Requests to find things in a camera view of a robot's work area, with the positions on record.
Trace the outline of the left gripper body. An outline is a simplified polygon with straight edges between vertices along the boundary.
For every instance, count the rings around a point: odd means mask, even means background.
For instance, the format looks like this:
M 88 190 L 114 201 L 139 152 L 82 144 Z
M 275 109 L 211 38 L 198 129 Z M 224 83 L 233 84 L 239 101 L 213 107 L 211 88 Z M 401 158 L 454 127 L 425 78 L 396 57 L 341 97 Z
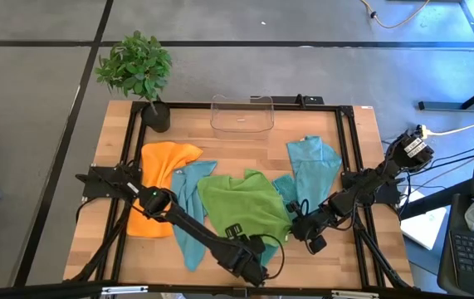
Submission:
M 259 235 L 241 235 L 236 238 L 216 237 L 213 257 L 217 264 L 234 277 L 241 277 L 254 287 L 264 284 L 267 269 L 261 264 L 261 254 L 266 247 Z

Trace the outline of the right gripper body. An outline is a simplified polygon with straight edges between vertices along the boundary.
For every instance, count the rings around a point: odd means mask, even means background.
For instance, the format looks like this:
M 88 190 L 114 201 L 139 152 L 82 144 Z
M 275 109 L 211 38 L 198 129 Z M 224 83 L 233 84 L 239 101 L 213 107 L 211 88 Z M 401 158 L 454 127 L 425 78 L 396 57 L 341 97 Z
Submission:
M 290 232 L 299 241 L 316 238 L 330 224 L 331 211 L 327 208 L 318 208 L 304 213 L 300 206 L 294 207 L 296 216 L 292 219 Z

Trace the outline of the green microfiber towel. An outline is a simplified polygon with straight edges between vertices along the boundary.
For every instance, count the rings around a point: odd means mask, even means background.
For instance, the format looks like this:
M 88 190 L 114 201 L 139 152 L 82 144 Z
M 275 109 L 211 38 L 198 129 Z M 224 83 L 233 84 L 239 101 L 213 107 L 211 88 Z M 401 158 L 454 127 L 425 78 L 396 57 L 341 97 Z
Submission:
M 198 194 L 208 219 L 220 236 L 234 224 L 247 236 L 262 235 L 272 246 L 287 241 L 291 220 L 282 197 L 260 171 L 247 169 L 241 179 L 229 175 L 198 181 Z

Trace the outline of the light blue microfiber towel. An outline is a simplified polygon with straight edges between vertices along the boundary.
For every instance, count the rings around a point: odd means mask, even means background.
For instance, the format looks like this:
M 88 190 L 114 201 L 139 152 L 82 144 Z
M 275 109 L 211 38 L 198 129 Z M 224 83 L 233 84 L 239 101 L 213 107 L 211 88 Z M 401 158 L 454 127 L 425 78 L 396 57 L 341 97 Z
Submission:
M 204 223 L 207 212 L 198 193 L 198 182 L 210 176 L 216 166 L 217 161 L 195 161 L 173 172 L 171 190 L 177 195 L 178 205 L 200 224 Z M 205 246 L 176 225 L 173 225 L 173 234 L 183 255 L 185 267 L 190 272 L 195 272 L 203 260 Z
M 327 198 L 342 159 L 319 136 L 308 135 L 286 147 L 295 175 L 296 199 L 299 203 L 306 199 L 309 209 L 315 209 Z

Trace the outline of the orange microfiber towel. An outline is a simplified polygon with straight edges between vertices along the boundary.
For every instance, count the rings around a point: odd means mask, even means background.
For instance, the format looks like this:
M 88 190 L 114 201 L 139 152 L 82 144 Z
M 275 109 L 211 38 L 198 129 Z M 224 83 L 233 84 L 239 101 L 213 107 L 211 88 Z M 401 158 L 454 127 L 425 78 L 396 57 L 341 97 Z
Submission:
M 171 141 L 144 145 L 141 149 L 142 185 L 170 189 L 173 172 L 197 160 L 202 153 L 195 145 Z M 130 237 L 166 238 L 173 236 L 173 226 L 147 219 L 132 210 L 126 232 Z

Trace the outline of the clear plastic bin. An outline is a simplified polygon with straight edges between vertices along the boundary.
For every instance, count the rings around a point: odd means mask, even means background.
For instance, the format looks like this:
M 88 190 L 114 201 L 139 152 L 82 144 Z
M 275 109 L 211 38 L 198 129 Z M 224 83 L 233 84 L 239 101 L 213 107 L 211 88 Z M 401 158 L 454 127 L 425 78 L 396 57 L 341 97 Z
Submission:
M 215 95 L 211 102 L 210 125 L 222 140 L 265 140 L 275 124 L 270 96 L 228 98 Z

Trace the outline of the black mounting bar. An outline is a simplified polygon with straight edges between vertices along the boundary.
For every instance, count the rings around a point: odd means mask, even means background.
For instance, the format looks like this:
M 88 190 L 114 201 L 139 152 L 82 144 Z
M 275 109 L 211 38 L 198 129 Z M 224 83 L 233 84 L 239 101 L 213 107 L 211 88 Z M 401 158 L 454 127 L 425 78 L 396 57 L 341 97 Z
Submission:
M 295 105 L 323 105 L 325 102 L 321 96 L 250 96 L 250 102 L 263 103 L 271 102 L 274 104 L 295 104 Z

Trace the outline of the white notebook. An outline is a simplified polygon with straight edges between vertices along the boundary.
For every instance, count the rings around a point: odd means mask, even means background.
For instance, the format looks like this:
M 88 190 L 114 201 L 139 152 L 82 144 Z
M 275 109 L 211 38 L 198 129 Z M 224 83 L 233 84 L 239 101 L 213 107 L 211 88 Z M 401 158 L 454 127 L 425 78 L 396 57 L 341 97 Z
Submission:
M 407 194 L 411 192 L 408 197 L 408 204 L 406 208 L 401 207 L 399 210 L 400 215 L 400 228 L 404 237 L 409 238 L 418 245 L 424 247 L 427 250 L 432 250 L 437 240 L 437 235 L 440 228 L 442 227 L 443 220 L 447 214 L 446 208 L 436 208 L 426 213 L 419 214 L 411 218 L 406 218 L 407 208 L 409 208 L 415 201 L 423 199 L 424 195 L 419 191 L 415 191 L 414 187 L 407 187 L 404 190 Z

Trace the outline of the black desk foot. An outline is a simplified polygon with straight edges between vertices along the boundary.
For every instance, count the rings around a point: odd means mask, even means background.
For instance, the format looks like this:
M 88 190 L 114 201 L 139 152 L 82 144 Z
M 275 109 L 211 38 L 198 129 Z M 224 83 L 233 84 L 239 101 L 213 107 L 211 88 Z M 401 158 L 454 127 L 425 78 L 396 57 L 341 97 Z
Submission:
M 419 101 L 420 110 L 470 111 L 474 112 L 474 96 L 464 102 Z

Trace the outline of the green potted plant black pot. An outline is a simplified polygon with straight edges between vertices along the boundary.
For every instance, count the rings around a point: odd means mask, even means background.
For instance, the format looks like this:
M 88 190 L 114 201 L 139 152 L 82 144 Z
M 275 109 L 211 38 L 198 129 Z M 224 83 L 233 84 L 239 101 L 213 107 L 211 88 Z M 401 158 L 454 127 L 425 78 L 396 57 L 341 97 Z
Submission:
M 172 57 L 159 40 L 134 31 L 114 44 L 107 57 L 98 58 L 96 80 L 108 91 L 146 100 L 141 110 L 143 124 L 153 131 L 164 133 L 170 127 L 170 108 L 161 99 L 169 83 L 173 67 Z

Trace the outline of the silver metal bracket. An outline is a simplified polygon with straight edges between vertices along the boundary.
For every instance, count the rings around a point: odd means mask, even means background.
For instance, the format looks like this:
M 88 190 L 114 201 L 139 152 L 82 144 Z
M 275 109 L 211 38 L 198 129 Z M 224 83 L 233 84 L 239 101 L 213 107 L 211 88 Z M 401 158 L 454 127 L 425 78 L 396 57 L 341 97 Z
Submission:
M 148 286 L 102 287 L 100 294 L 102 296 L 118 296 L 124 294 L 146 293 L 148 290 Z
M 333 290 L 331 292 L 331 297 L 332 299 L 379 299 L 379 294 L 372 292 Z

